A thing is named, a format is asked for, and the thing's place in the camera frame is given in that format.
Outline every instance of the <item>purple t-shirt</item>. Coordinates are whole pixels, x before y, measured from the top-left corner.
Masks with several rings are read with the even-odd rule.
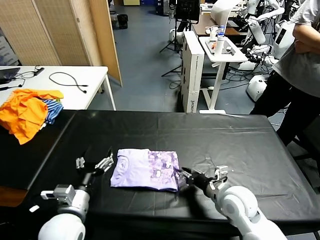
[[[119,149],[111,187],[144,187],[178,191],[178,155],[175,151]]]

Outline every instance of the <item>person's arm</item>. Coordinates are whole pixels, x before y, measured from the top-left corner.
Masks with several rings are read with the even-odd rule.
[[[297,54],[314,53],[320,55],[320,49],[311,47],[299,40],[294,42],[294,47]]]
[[[311,49],[320,52],[320,33],[310,25],[296,24],[293,30],[293,36],[296,40],[309,46]]]

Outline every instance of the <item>blue striped fabric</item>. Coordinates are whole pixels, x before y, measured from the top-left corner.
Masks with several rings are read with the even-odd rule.
[[[45,123],[54,124],[55,118],[59,115],[64,107],[61,103],[52,99],[42,99],[42,101],[48,106],[48,114],[45,118]]]

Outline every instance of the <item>gray floor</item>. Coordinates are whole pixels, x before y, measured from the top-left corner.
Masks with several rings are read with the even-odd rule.
[[[120,65],[123,87],[117,81],[111,81],[117,110],[121,111],[151,111],[151,112],[176,112],[178,102],[178,88],[170,89],[173,81],[180,77],[174,73],[168,77],[162,74],[177,67],[181,63],[180,56],[173,51],[159,51],[167,44],[169,30],[174,28],[174,21],[169,24],[168,17],[155,15],[154,7],[128,6],[118,7],[117,13],[128,15],[128,29],[115,29],[117,55]],[[212,72],[211,64],[206,58],[204,72]],[[244,83],[229,82],[221,88],[229,88]],[[214,80],[203,80],[202,85],[212,86]],[[222,90],[219,93],[216,109],[223,109],[228,114],[248,114],[254,103],[246,94],[246,86]],[[89,109],[111,110],[111,102],[107,94],[97,94]],[[202,94],[199,96],[197,110],[205,110],[207,106]],[[273,124],[281,124],[283,113],[270,117]],[[288,146],[296,155],[304,151],[294,143]],[[312,160],[299,163],[311,176],[312,185],[320,186],[319,176],[315,173],[315,163]],[[312,233],[289,236],[290,240],[314,240]]]

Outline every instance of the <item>person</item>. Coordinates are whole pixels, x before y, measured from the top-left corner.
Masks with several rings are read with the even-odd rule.
[[[320,114],[320,0],[305,0],[291,21],[295,41],[273,65],[267,87],[250,114],[271,117],[288,104],[277,130],[287,146]]]

